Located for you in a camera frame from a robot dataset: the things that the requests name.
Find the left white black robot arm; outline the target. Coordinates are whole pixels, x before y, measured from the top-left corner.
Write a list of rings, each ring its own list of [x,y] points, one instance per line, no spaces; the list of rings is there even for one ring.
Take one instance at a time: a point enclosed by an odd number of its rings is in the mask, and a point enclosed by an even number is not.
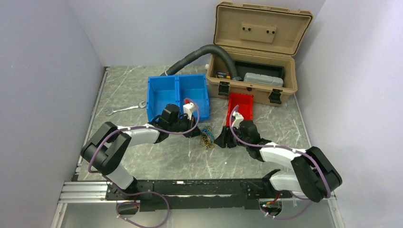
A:
[[[139,125],[121,127],[105,122],[81,149],[81,157],[88,162],[90,173],[100,173],[118,188],[118,194],[129,200],[138,192],[137,179],[121,164],[129,147],[141,144],[157,144],[170,135],[192,138],[200,134],[197,127],[200,115],[197,104],[186,99],[184,113],[179,107],[168,104],[152,121]]]

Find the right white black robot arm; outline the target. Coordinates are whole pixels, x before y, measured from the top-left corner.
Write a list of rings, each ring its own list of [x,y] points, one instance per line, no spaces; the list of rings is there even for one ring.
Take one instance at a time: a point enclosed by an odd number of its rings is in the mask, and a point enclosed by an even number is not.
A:
[[[278,145],[262,138],[252,120],[242,121],[238,127],[224,126],[214,142],[221,148],[242,146],[255,160],[287,168],[273,170],[262,178],[262,192],[267,197],[274,197],[280,191],[300,192],[308,200],[320,202],[343,183],[318,147],[295,149]]]

